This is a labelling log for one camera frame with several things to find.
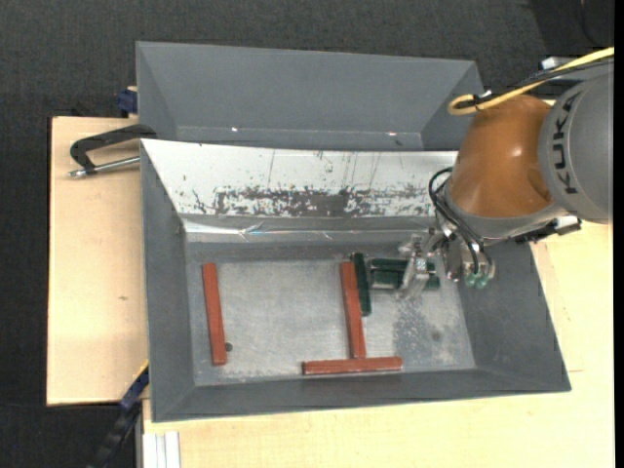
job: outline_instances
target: dark gray floor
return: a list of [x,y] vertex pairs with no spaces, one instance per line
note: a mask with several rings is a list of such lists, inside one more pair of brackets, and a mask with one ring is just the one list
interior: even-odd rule
[[613,44],[614,0],[582,1],[0,0],[0,466],[84,466],[115,417],[43,407],[47,119],[119,115],[135,40],[474,59],[497,89]]

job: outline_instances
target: orange stick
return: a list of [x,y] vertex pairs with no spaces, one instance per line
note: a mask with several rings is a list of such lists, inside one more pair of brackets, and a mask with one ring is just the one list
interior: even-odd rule
[[353,359],[364,359],[367,356],[367,346],[364,342],[364,329],[362,328],[358,282],[355,266],[352,262],[340,263],[340,283],[342,285],[344,316],[347,323],[349,355]]
[[400,371],[401,357],[367,357],[365,359],[335,359],[303,363],[303,374],[342,374],[345,372]]
[[202,277],[204,280],[204,300],[206,302],[208,337],[211,343],[213,366],[223,366],[227,362],[227,352],[225,350],[225,331],[221,315],[221,302],[218,296],[216,265],[213,263],[202,265]]

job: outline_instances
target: gray metal sheet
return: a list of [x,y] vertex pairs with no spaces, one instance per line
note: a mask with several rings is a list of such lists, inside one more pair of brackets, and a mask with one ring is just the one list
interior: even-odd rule
[[457,149],[483,90],[470,60],[136,44],[140,122],[160,138],[299,149]]
[[[156,421],[569,389],[530,251],[515,244],[492,249],[499,274],[486,290],[443,280],[439,292],[416,300],[401,303],[382,295],[373,301],[365,322],[370,351],[403,357],[401,372],[299,375],[304,359],[346,356],[338,262],[355,248],[395,254],[414,223],[405,228],[409,222],[376,217],[385,228],[358,229],[354,223],[366,224],[366,218],[336,227],[347,218],[314,217],[308,225],[316,232],[329,222],[334,231],[297,232],[295,226],[284,234],[279,222],[271,230],[242,233],[235,226],[232,240],[224,232],[231,227],[223,226],[232,217],[215,227],[201,220],[202,213],[189,219],[174,201],[177,177],[169,168],[180,160],[172,147],[185,152],[196,144],[145,143],[141,188]],[[168,151],[152,153],[162,161],[150,157],[147,147],[154,144],[168,144]],[[211,146],[195,157],[219,150]],[[419,156],[426,161],[426,154]],[[297,224],[301,218],[291,220]],[[431,217],[423,220],[421,230]],[[219,369],[210,364],[203,310],[200,266],[206,261],[218,265],[226,338],[233,345],[230,364]]]

